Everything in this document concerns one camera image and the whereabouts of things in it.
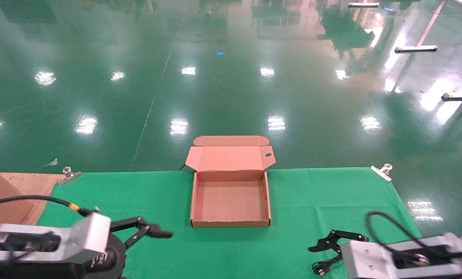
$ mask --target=open cardboard box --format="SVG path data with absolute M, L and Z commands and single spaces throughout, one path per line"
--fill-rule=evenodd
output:
M 196 170 L 191 226 L 268 227 L 267 167 L 275 163 L 263 136 L 200 136 L 186 165 Z

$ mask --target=green tablecloth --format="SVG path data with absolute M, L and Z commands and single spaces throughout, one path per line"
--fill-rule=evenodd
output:
M 393 185 L 369 168 L 269 170 L 269 228 L 191 228 L 192 178 L 193 173 L 183 171 L 84 173 L 55 186 L 52 196 L 81 207 L 98 206 L 113 221 L 141 215 L 174 231 L 171 239 L 144 238 L 128 250 L 127 279 L 318 278 L 312 263 L 335 252 L 310 253 L 307 247 L 332 229 L 367 234 L 364 218 L 370 210 L 387 212 L 420 235 Z M 38 224 L 70 226 L 79 218 L 48 203 Z M 387 221 L 375 219 L 383 240 L 406 240 Z M 116 235 L 126 240 L 133 233 Z M 344 277 L 342 263 L 323 276 Z

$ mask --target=floor line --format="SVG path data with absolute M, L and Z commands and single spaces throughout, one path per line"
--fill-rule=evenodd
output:
M 1 112 L 1 113 L 0 113 L 0 116 L 1 116 L 1 115 L 3 115 L 3 114 L 9 113 L 9 112 L 11 112 L 11 111 L 15 111 L 15 110 L 18 110 L 18 109 L 21 109 L 21 108 L 27 107 L 27 106 L 29 106 L 30 104 L 32 104 L 32 103 L 36 103 L 36 102 L 38 102 L 38 101 L 41 101 L 41 98 L 40 98 L 40 99 L 38 99 L 38 100 L 34 100 L 34 101 L 31 101 L 31 102 L 29 102 L 29 103 L 27 103 L 27 104 L 24 104 L 24 105 L 21 105 L 21 106 L 18 106 L 18 107 L 15 107 L 15 108 L 9 109 L 9 110 L 7 110 L 7 111 L 4 111 L 4 112 Z
M 162 82 L 162 78 L 164 76 L 165 68 L 167 67 L 167 63 L 169 62 L 170 54 L 172 53 L 172 47 L 174 46 L 174 43 L 176 42 L 177 34 L 179 33 L 179 27 L 181 26 L 181 23 L 183 23 L 183 20 L 184 19 L 182 18 L 181 22 L 179 23 L 179 26 L 177 27 L 176 35 L 174 35 L 174 39 L 172 40 L 172 44 L 170 46 L 169 55 L 167 55 L 167 60 L 165 60 L 165 65 L 164 65 L 164 69 L 162 70 L 162 75 L 160 75 L 160 79 L 158 80 L 158 85 L 160 85 L 160 83 Z M 144 129 L 146 128 L 146 124 L 148 123 L 148 118 L 150 116 L 150 112 L 151 112 L 151 108 L 153 107 L 153 103 L 155 102 L 155 97 L 157 97 L 157 93 L 158 93 L 158 89 L 155 90 L 155 93 L 153 94 L 153 99 L 151 99 L 150 108 L 148 109 L 148 114 L 146 115 L 146 120 L 144 121 L 143 129 L 141 130 L 141 134 L 139 135 L 139 140 L 138 140 L 138 144 L 136 146 L 135 155 L 133 156 L 133 161 L 131 161 L 131 165 L 129 166 L 130 171 L 133 170 L 133 165 L 135 163 L 135 160 L 136 160 L 136 157 L 137 157 L 137 154 L 138 154 L 138 151 L 139 151 L 139 146 L 141 145 L 141 139 L 143 138 Z
M 103 86 L 105 85 L 105 81 L 106 81 L 106 79 L 103 80 L 103 83 L 100 86 L 100 94 L 98 94 L 98 100 L 99 101 L 100 101 L 100 97 L 102 97 L 102 90 L 103 90 Z

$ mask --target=box lid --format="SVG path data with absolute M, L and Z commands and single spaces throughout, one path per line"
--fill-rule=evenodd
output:
M 186 165 L 196 171 L 264 170 L 275 163 L 263 136 L 199 136 Z

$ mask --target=wooden board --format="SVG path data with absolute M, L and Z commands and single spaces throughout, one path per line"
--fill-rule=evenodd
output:
M 13 173 L 0 172 L 0 175 L 16 187 L 23 195 L 50 196 L 55 183 L 65 176 L 63 174 L 45 173 Z M 32 201 L 33 207 L 22 221 L 25 225 L 34 225 L 38 222 L 45 209 L 46 201 Z

